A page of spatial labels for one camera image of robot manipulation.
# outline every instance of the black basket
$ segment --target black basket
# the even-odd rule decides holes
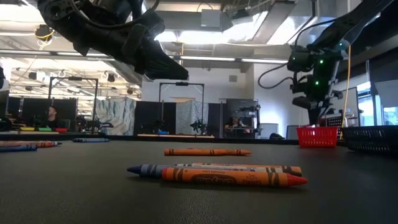
[[[398,156],[398,126],[343,128],[348,149]]]

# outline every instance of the white curtain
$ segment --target white curtain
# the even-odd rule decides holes
[[[136,101],[130,98],[114,98],[108,100],[97,100],[96,118],[100,122],[111,123],[113,128],[104,128],[108,135],[133,135],[134,111]]]
[[[207,124],[209,116],[209,104],[203,104],[203,122]],[[201,120],[201,102],[188,101],[177,103],[175,108],[175,133],[176,134],[200,134],[190,126],[195,121]]]

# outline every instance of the window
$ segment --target window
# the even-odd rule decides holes
[[[384,125],[397,125],[398,124],[398,107],[383,108]]]
[[[372,96],[365,96],[358,99],[358,107],[360,110],[363,110],[363,113],[359,116],[361,126],[374,126]]]

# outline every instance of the crayon tip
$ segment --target crayon tip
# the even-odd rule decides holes
[[[294,175],[287,175],[287,183],[289,186],[302,185],[308,183],[308,180],[304,177],[296,177]]]
[[[250,155],[251,151],[248,150],[242,150],[242,155]]]
[[[135,174],[141,174],[141,166],[142,165],[135,166],[135,167],[129,167],[129,168],[127,168],[127,171],[135,173]]]

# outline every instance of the crayon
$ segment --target crayon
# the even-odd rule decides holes
[[[201,184],[256,185],[289,187],[306,184],[308,180],[286,173],[246,172],[211,169],[186,169],[167,167],[162,171],[162,179],[174,182]]]
[[[20,145],[31,145],[34,144],[37,147],[53,147],[61,145],[61,142],[55,141],[2,141],[0,146],[20,146]]]
[[[251,151],[244,149],[165,149],[165,156],[245,156]]]
[[[36,145],[0,146],[0,152],[36,151]]]
[[[302,171],[301,168],[298,166],[266,166],[266,165],[239,165],[239,164],[209,164],[209,163],[199,163],[199,162],[194,162],[192,163],[192,166],[238,166],[238,167],[248,167],[248,168],[252,168],[252,167],[266,167],[266,168],[280,168],[282,169],[282,172],[284,173],[288,173],[288,174],[292,174],[295,175],[297,177],[301,177],[302,176]]]
[[[169,166],[169,165],[150,165],[150,164],[144,164],[140,166],[135,166],[135,167],[130,167],[127,168],[127,171],[139,174],[140,177],[162,177],[162,171],[164,168],[168,167],[177,167],[177,168],[184,168],[184,167],[178,167],[178,166]],[[248,171],[248,172],[255,172],[254,169],[238,169],[235,167],[189,167],[190,169],[216,169],[216,170],[233,170],[233,171]]]
[[[74,139],[73,142],[108,142],[110,139],[105,138],[87,138],[87,139]]]
[[[186,168],[202,168],[202,169],[217,169],[217,168],[234,168],[241,170],[252,170],[254,172],[276,172],[276,173],[284,173],[283,169],[280,167],[250,167],[247,166],[213,166],[213,165],[195,165],[195,164],[176,164],[177,167],[186,167]]]

